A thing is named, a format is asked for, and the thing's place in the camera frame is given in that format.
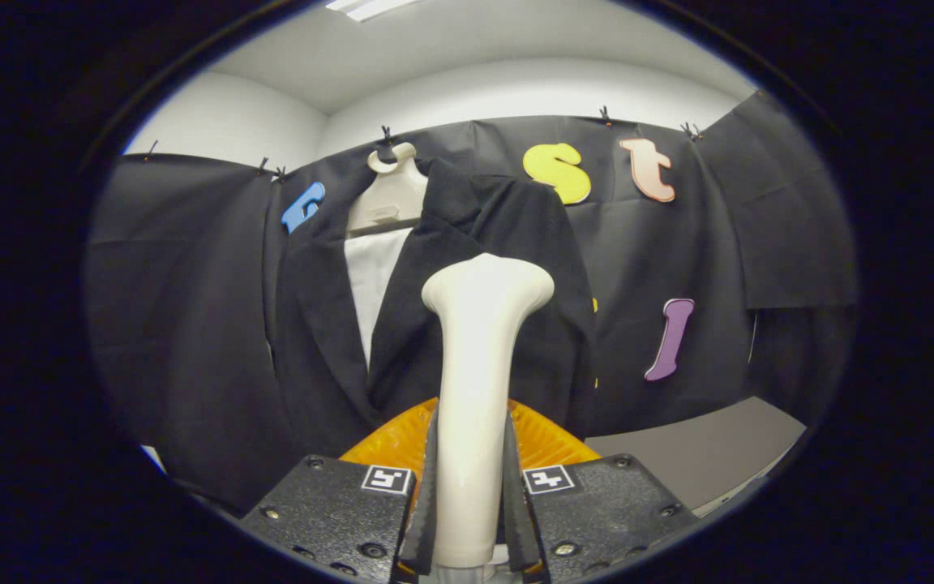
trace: black fabric backdrop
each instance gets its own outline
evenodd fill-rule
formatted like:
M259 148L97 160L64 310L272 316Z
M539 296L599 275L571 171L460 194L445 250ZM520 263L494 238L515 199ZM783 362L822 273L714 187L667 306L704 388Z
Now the black fabric backdrop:
M638 137L671 159L661 170L675 189L670 203L633 182L619 141ZM458 122L394 140L467 173L524 180L522 157L535 144L581 153L593 189L567 211L599 303L594 436L685 420L749 395L807 424L826 407L855 318L853 245L830 171L770 97L749 97L696 140L566 116ZM363 144L277 180L189 156L119 160L92 226L90 332L122 425L158 447L166 465L168 419L197 414L186 392L278 411L270 344L288 238L281 215L309 185L337 184L382 147ZM645 381L671 298L696 303L678 369ZM250 432L235 427L212 448Z

